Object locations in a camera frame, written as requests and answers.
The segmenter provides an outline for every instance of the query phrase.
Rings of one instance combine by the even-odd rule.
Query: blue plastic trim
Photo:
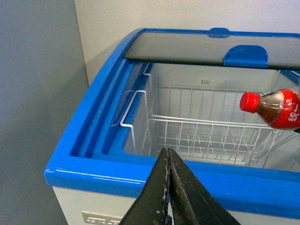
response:
[[[237,45],[226,53],[223,60],[224,66],[268,67],[267,51],[258,45]]]
[[[209,30],[184,30],[184,29],[181,30],[181,29],[146,28],[144,31],[145,32],[160,32],[160,33],[179,33],[179,34],[209,34]],[[298,34],[298,33],[247,32],[247,31],[230,31],[230,33],[228,33],[226,31],[224,34],[225,35],[233,35],[233,36],[248,36],[248,37],[300,38],[300,34]]]
[[[97,104],[103,98],[101,93],[107,88],[107,78],[113,77],[115,71],[130,67],[123,56],[142,32],[202,31],[138,29],[126,36],[99,71],[67,126],[45,169],[44,175],[48,185],[128,197],[139,195],[155,158],[128,157],[128,154],[123,152],[123,155],[103,155],[99,159],[92,159],[76,157],[79,153],[77,150],[74,150],[73,155],[71,153],[73,149],[81,148],[77,145],[81,145],[90,128],[93,121],[91,115],[95,114]],[[298,34],[295,36],[280,33],[276,33],[276,36],[300,37]],[[297,172],[196,162],[187,164],[212,195],[229,210],[300,219],[300,176]]]
[[[295,84],[299,85],[299,76],[294,74],[292,71],[289,70],[281,70],[281,73],[286,76],[288,79],[293,81]]]

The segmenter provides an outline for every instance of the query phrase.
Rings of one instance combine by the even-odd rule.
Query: white wire basket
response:
[[[146,89],[121,121],[130,128],[125,152],[156,157],[166,147],[189,161],[300,172],[300,135],[239,108],[245,91],[298,88],[280,71],[156,64],[144,75]],[[135,117],[124,124],[137,95]]]

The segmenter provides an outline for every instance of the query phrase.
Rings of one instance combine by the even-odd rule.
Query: plastic bottle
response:
[[[264,96],[246,92],[240,100],[240,109],[258,113],[266,124],[275,129],[300,128],[300,99],[298,93],[290,89]]]

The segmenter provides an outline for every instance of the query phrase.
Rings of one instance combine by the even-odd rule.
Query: freezer body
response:
[[[200,49],[179,45],[188,40]],[[283,51],[282,41],[291,47]],[[249,59],[260,42],[267,57],[261,50]],[[129,199],[114,213],[123,216],[160,150],[171,147],[226,209],[300,219],[300,135],[239,109],[245,91],[298,89],[299,42],[296,34],[226,30],[129,34],[99,71],[45,169],[58,199],[65,196],[62,207],[70,191],[98,193],[105,201]],[[246,54],[231,52],[241,45]],[[146,54],[151,46],[155,51]],[[285,62],[289,54],[294,58]]]

